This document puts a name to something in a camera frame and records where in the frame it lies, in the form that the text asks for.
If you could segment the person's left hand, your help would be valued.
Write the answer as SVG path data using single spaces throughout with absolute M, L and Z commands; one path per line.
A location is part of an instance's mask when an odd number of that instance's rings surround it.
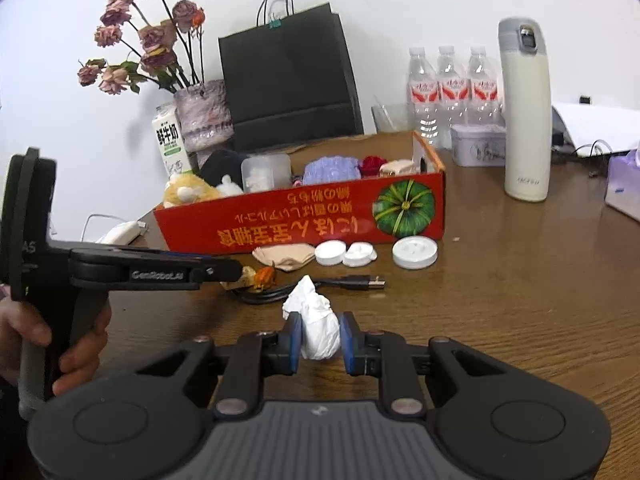
M 53 385 L 53 393 L 66 391 L 88 382 L 100 365 L 100 353 L 107 345 L 107 326 L 112 318 L 110 304 L 94 320 L 93 328 L 58 360 L 61 377 Z M 40 347 L 51 342 L 51 331 L 36 309 L 30 304 L 16 302 L 9 297 L 1 300 L 1 377 L 16 386 L 21 366 L 22 342 Z

